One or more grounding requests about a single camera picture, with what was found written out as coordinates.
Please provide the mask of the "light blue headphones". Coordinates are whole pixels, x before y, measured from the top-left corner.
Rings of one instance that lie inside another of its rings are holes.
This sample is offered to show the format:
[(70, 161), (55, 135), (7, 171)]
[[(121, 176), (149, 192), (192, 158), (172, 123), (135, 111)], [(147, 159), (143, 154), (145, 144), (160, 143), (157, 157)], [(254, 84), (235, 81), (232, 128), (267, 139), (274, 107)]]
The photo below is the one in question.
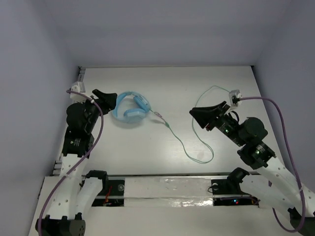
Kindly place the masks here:
[[(132, 96), (136, 108), (126, 109), (122, 116), (119, 116), (119, 106), (126, 97)], [(117, 96), (116, 107), (112, 111), (113, 124), (123, 129), (134, 129), (142, 125), (143, 120), (151, 110), (148, 99), (135, 91), (125, 91)]]

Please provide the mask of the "aluminium rail with foil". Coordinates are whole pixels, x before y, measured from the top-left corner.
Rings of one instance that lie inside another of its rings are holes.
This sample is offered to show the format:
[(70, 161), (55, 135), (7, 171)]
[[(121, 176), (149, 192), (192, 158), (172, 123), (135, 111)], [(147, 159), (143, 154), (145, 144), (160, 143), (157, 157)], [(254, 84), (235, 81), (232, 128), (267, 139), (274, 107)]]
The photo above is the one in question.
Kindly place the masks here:
[(214, 180), (224, 176), (111, 176), (94, 199), (94, 207), (213, 207), (255, 206), (256, 197), (215, 195)]

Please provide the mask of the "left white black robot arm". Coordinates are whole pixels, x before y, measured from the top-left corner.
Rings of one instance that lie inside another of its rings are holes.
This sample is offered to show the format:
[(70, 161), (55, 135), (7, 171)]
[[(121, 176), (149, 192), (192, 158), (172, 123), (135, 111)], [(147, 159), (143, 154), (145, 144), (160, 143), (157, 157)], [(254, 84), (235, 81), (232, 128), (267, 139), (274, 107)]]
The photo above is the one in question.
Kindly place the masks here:
[(92, 131), (97, 120), (104, 126), (104, 115), (116, 107), (116, 93), (97, 89), (92, 96), (71, 88), (73, 103), (66, 110), (66, 132), (61, 150), (59, 181), (44, 202), (35, 229), (40, 236), (82, 236), (85, 216), (98, 194), (109, 190), (106, 171), (92, 170), (83, 177), (92, 150), (100, 139)]

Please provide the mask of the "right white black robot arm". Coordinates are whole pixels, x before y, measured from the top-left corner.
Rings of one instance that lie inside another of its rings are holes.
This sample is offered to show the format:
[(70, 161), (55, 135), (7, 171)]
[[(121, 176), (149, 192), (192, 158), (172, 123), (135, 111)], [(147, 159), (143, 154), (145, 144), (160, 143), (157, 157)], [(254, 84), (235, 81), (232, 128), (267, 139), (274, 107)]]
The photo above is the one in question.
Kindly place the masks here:
[(189, 113), (201, 128), (207, 131), (217, 128), (239, 146), (241, 160), (268, 180), (268, 185), (261, 186), (248, 171), (236, 168), (222, 184), (224, 189), (253, 195), (269, 205), (273, 213), (287, 216), (292, 226), (288, 232), (315, 234), (315, 194), (263, 142), (268, 132), (260, 119), (249, 117), (240, 123), (225, 101), (212, 107), (195, 107)]

